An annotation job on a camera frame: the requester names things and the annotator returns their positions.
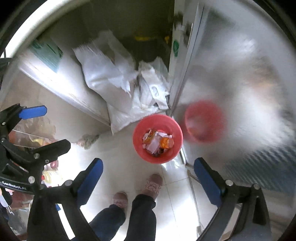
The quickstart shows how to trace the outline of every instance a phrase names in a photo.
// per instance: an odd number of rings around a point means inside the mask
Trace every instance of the plastic bag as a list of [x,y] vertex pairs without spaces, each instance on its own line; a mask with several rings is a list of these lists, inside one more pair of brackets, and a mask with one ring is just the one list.
[[135,87],[135,92],[133,95],[133,101],[132,101],[132,108],[129,111],[129,113],[121,112],[117,109],[115,109],[111,105],[107,105],[110,122],[111,122],[111,131],[113,134],[120,131],[130,123],[139,121],[140,119],[155,114],[157,112],[160,112],[158,107],[151,106],[146,109],[141,108],[140,103],[140,90],[139,87]]
[[85,82],[113,107],[129,112],[138,72],[130,53],[111,31],[101,31],[93,42],[74,49]]
[[[139,63],[139,71],[145,80],[147,86],[140,82],[141,97],[140,101],[142,108],[146,108],[150,104],[158,104],[161,110],[167,110],[168,105],[166,96],[169,95],[168,84],[166,78],[168,76],[168,70],[160,57],[157,57],[151,63],[145,63],[141,61]],[[152,98],[155,102],[150,101],[150,95],[147,94],[147,87],[150,90]]]

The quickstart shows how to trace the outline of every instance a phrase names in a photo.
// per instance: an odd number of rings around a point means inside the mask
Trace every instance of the blue jeans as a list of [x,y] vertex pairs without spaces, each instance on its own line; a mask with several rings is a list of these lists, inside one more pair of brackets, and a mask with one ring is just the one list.
[[[150,196],[144,194],[136,196],[124,241],[155,240],[156,216],[152,211],[155,205],[155,201]],[[125,219],[123,210],[112,204],[99,212],[89,225],[101,241],[110,241]]]

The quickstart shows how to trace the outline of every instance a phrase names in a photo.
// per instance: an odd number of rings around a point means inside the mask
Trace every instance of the green sticker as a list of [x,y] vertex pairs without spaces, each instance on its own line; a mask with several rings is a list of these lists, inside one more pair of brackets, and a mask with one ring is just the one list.
[[30,46],[30,50],[45,63],[47,67],[57,72],[59,63],[63,57],[63,52],[50,38],[44,40],[35,39]]
[[177,40],[174,40],[173,42],[173,51],[174,51],[175,57],[177,57],[178,51],[179,51],[179,42]]

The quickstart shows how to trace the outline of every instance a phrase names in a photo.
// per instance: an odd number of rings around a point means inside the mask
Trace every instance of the metal bolt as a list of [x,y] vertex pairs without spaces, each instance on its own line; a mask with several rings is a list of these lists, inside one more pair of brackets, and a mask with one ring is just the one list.
[[35,182],[35,177],[29,176],[28,181],[29,183],[33,184]]
[[65,181],[65,186],[70,186],[71,184],[72,184],[72,180],[67,180],[67,181]]
[[226,180],[225,183],[227,186],[230,186],[230,187],[233,185],[233,181],[231,180]]
[[35,159],[38,159],[39,157],[40,157],[40,154],[39,154],[39,153],[35,153],[35,154],[34,154],[34,158],[35,158]]
[[260,186],[259,186],[257,183],[255,183],[255,184],[254,184],[254,188],[255,188],[256,190],[259,190],[259,189],[260,189]]

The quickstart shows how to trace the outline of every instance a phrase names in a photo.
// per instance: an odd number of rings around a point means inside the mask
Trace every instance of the shoe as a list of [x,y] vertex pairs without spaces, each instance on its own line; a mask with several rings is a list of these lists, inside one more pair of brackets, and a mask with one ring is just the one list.
[[163,185],[163,179],[158,174],[152,174],[147,180],[144,189],[141,194],[145,194],[147,196],[152,197],[154,200],[159,195],[159,190]]
[[113,204],[120,207],[124,213],[126,213],[126,208],[128,206],[128,196],[125,192],[117,192],[113,196]]

